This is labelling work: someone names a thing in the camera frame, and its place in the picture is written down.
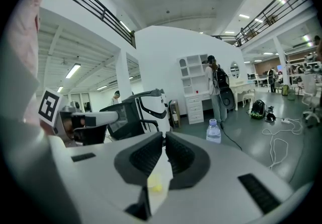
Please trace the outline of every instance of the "black railing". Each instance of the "black railing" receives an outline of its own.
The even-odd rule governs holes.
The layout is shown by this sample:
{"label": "black railing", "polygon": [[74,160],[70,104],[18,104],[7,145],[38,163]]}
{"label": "black railing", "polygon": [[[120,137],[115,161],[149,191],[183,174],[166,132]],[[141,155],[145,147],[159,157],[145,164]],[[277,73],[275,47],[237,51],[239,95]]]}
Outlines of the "black railing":
{"label": "black railing", "polygon": [[[242,46],[306,1],[308,0],[273,0],[248,25],[239,31],[234,37],[234,42],[232,38],[227,42],[236,47]],[[215,35],[214,37],[224,40],[227,35]]]}
{"label": "black railing", "polygon": [[120,20],[116,18],[111,11],[108,10],[99,0],[73,0],[81,7],[85,8],[102,22],[107,24],[112,28],[116,33],[124,38],[128,43],[130,43],[135,48],[135,39],[134,31],[129,32],[126,28],[120,23]]}

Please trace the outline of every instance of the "plastic bottle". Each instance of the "plastic bottle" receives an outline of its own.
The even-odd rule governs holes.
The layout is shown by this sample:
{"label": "plastic bottle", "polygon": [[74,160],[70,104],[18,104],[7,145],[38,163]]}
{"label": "plastic bottle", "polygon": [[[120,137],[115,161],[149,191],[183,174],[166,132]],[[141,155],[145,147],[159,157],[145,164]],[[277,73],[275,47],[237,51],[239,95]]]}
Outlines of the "plastic bottle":
{"label": "plastic bottle", "polygon": [[216,143],[221,143],[221,133],[220,133],[219,127],[217,126],[216,119],[209,120],[209,126],[207,128],[206,139],[208,141],[214,141]]}

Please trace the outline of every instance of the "ceiling light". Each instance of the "ceiling light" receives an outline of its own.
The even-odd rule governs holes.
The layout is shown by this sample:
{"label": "ceiling light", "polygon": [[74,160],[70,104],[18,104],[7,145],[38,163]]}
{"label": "ceiling light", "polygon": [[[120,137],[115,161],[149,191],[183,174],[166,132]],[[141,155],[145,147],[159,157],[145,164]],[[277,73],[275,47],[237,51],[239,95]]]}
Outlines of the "ceiling light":
{"label": "ceiling light", "polygon": [[303,36],[303,39],[304,39],[304,41],[310,41],[311,39],[310,39],[310,37],[308,36],[308,35],[304,35]]}
{"label": "ceiling light", "polygon": [[120,23],[121,23],[121,25],[123,25],[124,26],[124,28],[130,33],[131,32],[131,30],[129,29],[129,28],[127,28],[127,26],[122,22],[122,21],[120,21]]}
{"label": "ceiling light", "polygon": [[99,90],[104,89],[104,88],[106,88],[106,87],[107,87],[107,86],[102,86],[102,87],[98,88],[97,90],[99,91]]}
{"label": "ceiling light", "polygon": [[240,16],[240,17],[244,17],[244,18],[247,18],[247,19],[249,18],[249,16],[246,16],[246,15],[242,15],[242,14],[240,14],[239,16]]}
{"label": "ceiling light", "polygon": [[282,4],[285,4],[286,3],[285,0],[278,0],[278,1],[280,1]]}
{"label": "ceiling light", "polygon": [[69,71],[69,73],[66,75],[66,78],[71,78],[71,76],[77,71],[77,69],[80,68],[80,64],[75,64],[72,69]]}

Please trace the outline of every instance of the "floor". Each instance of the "floor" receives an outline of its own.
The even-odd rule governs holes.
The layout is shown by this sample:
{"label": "floor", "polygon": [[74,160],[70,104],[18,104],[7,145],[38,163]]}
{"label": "floor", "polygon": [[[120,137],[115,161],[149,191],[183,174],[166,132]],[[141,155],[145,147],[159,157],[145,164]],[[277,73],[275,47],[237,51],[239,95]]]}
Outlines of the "floor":
{"label": "floor", "polygon": [[[303,131],[300,135],[291,132],[281,132],[274,136],[285,140],[288,146],[288,155],[279,165],[273,167],[273,171],[289,182],[293,189],[298,189],[307,182],[313,181],[320,164],[322,163],[322,125],[317,126],[316,120],[311,118],[308,123],[304,123],[302,112],[307,106],[302,104],[302,96],[296,96],[295,101],[287,100],[287,96],[281,96],[277,93],[256,92],[256,100],[260,99],[267,106],[274,106],[274,115],[281,118],[301,119]],[[262,163],[264,166],[272,164],[270,156],[270,135],[263,135],[262,130],[268,128],[273,133],[278,130],[291,129],[291,124],[282,123],[276,119],[274,123],[268,123],[264,120],[252,119],[247,115],[249,104],[243,108],[243,104],[238,104],[238,111],[229,111],[224,123],[224,130],[227,135],[236,141],[253,159]],[[204,122],[189,125],[188,118],[181,119],[181,128],[174,129],[175,132],[194,135],[201,139],[206,138],[206,129],[209,119],[213,118],[213,112],[204,112]],[[230,141],[223,132],[221,132],[222,144],[238,147]],[[286,144],[276,141],[275,151],[277,160],[281,160],[286,153]]]}

